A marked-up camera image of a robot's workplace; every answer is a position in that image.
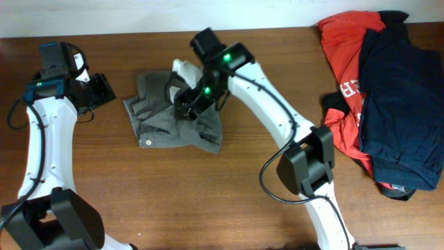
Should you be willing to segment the grey cargo shorts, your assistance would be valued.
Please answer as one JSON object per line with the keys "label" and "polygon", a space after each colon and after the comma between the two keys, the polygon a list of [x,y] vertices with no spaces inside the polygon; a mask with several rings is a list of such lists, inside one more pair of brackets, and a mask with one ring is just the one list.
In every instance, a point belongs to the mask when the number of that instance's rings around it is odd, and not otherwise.
{"label": "grey cargo shorts", "polygon": [[214,106],[195,120],[178,120],[172,94],[187,89],[170,71],[145,72],[137,77],[138,95],[123,102],[141,148],[174,148],[194,145],[218,154],[223,141],[222,122]]}

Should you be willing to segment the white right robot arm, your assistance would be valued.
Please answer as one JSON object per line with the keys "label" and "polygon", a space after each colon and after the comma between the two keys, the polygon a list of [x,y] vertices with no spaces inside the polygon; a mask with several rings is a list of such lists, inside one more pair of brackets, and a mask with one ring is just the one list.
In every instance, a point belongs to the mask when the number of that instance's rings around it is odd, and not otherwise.
{"label": "white right robot arm", "polygon": [[175,59],[172,71],[187,89],[172,97],[178,119],[196,119],[232,95],[241,100],[278,146],[259,172],[263,191],[276,201],[304,205],[319,249],[357,249],[334,192],[334,140],[326,126],[315,126],[277,91],[246,46],[223,44],[206,28],[189,43],[197,67]]}

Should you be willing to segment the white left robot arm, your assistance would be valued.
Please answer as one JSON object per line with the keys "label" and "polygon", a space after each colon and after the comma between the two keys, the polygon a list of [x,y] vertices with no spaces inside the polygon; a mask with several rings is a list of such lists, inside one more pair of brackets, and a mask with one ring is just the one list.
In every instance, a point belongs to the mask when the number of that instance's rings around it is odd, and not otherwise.
{"label": "white left robot arm", "polygon": [[17,202],[1,208],[1,228],[21,249],[135,249],[105,233],[99,212],[76,191],[72,147],[78,117],[115,100],[103,74],[89,75],[74,44],[39,47],[42,69],[18,99],[30,128]]}

